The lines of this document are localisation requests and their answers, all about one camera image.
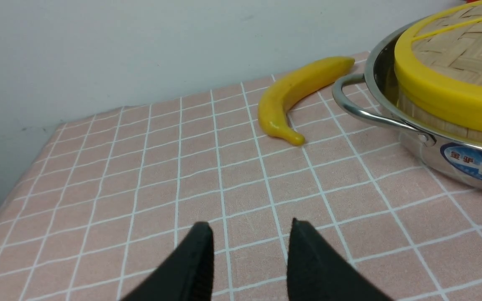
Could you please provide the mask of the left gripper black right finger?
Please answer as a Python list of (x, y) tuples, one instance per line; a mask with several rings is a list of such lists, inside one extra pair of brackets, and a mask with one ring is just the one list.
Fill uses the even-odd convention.
[(287, 254), (290, 301), (390, 301), (306, 220), (292, 219)]

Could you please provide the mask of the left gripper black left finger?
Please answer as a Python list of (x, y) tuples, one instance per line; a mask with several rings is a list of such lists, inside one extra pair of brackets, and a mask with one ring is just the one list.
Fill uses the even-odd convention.
[(208, 222), (197, 222), (178, 247), (123, 301), (210, 301), (213, 281), (213, 231)]

